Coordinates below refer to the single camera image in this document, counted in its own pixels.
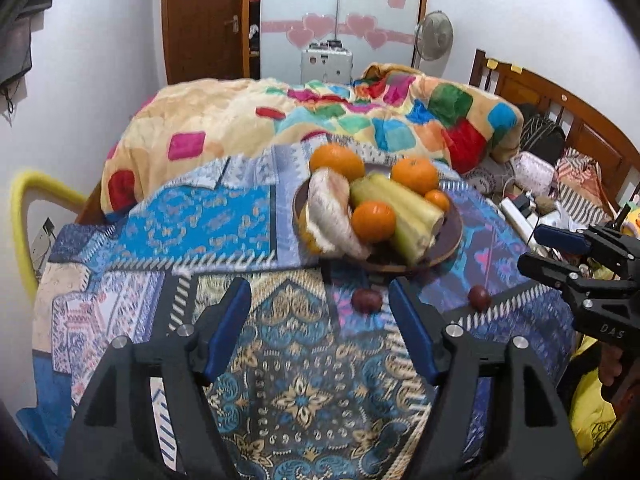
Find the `person's hand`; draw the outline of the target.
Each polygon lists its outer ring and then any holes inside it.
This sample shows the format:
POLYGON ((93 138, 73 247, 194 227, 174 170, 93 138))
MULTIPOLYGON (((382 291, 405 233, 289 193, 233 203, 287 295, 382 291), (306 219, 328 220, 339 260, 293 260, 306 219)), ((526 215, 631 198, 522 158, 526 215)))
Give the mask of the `person's hand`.
POLYGON ((622 374, 623 350, 610 344, 601 344, 601 357, 599 365, 599 378, 604 386, 612 386, 615 379, 622 374))

